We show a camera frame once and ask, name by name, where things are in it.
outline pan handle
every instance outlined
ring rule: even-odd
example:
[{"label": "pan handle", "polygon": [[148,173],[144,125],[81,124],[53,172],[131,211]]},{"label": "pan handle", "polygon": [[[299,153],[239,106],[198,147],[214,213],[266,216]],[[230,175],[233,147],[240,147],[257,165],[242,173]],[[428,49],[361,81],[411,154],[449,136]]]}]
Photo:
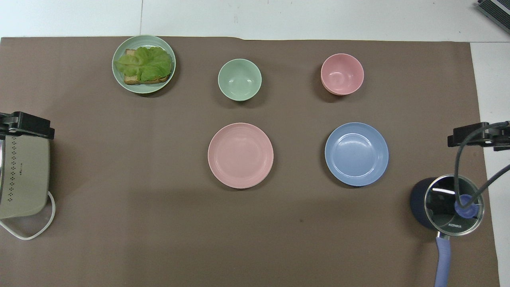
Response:
[{"label": "pan handle", "polygon": [[438,232],[436,243],[438,245],[439,259],[434,287],[446,287],[448,284],[448,273],[450,273],[450,236]]}]

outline toast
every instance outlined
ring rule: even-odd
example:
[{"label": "toast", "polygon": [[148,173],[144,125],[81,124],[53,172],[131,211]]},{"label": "toast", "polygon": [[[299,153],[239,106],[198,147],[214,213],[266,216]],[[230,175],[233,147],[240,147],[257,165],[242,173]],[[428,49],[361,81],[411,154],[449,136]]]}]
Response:
[{"label": "toast", "polygon": [[[126,49],[126,55],[134,56],[135,55],[135,51],[136,50],[133,50],[133,49]],[[170,77],[170,74],[168,74],[167,76],[165,76],[163,78],[158,78],[158,79],[154,79],[154,80],[151,80],[151,81],[140,81],[140,80],[138,80],[138,77],[136,75],[134,75],[134,76],[126,76],[126,75],[124,75],[124,83],[126,85],[158,84],[158,83],[166,82],[166,80],[168,80],[169,77]]]}]

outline white table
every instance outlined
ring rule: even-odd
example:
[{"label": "white table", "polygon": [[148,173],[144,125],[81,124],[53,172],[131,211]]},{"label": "white table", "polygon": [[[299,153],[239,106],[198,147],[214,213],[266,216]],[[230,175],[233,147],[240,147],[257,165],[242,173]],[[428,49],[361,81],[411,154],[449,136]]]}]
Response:
[{"label": "white table", "polygon": [[[510,35],[478,12],[475,4],[466,0],[4,0],[0,37],[152,34],[464,41],[471,43],[481,120],[510,120]],[[509,151],[485,149],[484,154],[488,177],[510,162]],[[501,286],[510,286],[509,186],[510,174],[506,174],[489,188]]]}]

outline pink plate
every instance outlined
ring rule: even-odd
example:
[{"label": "pink plate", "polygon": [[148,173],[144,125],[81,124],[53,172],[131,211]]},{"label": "pink plate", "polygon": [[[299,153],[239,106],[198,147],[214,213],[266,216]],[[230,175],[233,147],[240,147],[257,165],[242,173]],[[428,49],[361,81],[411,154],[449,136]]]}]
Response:
[{"label": "pink plate", "polygon": [[330,93],[345,95],[357,91],[365,73],[361,63],[348,54],[334,54],[327,58],[320,70],[322,85]]},{"label": "pink plate", "polygon": [[235,123],[214,135],[207,158],[219,181],[233,188],[249,188],[269,174],[274,153],[271,141],[261,129]]}]

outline plate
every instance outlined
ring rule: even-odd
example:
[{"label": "plate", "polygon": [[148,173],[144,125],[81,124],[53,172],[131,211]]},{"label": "plate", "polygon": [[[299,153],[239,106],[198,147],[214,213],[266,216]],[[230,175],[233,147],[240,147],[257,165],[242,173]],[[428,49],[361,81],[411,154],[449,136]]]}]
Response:
[{"label": "plate", "polygon": [[[170,71],[170,77],[168,77],[168,80],[166,82],[158,83],[158,84],[150,84],[150,85],[144,85],[144,84],[127,85],[124,83],[124,74],[121,73],[117,69],[117,67],[115,67],[115,64],[113,62],[118,60],[122,55],[124,55],[126,49],[134,49],[135,50],[135,49],[138,49],[139,47],[147,47],[147,48],[160,47],[163,50],[165,50],[166,53],[168,53],[168,55],[170,56],[170,59],[172,60],[172,69]],[[115,77],[117,82],[122,87],[124,87],[126,90],[135,92],[135,93],[151,93],[151,92],[155,92],[155,91],[163,88],[164,86],[166,86],[166,84],[168,84],[168,82],[170,82],[170,80],[172,79],[173,74],[175,72],[175,64],[176,64],[175,54],[167,42],[165,42],[163,39],[156,37],[156,36],[140,35],[140,36],[131,37],[128,40],[124,41],[122,44],[120,44],[120,46],[115,51],[115,54],[113,54],[112,71],[113,71],[113,76]]]},{"label": "plate", "polygon": [[233,188],[249,188],[260,183],[273,166],[273,146],[258,127],[235,123],[220,129],[207,152],[214,176]]},{"label": "plate", "polygon": [[340,181],[364,186],[378,180],[388,167],[389,151],[376,129],[363,123],[336,128],[324,148],[326,164]]}]

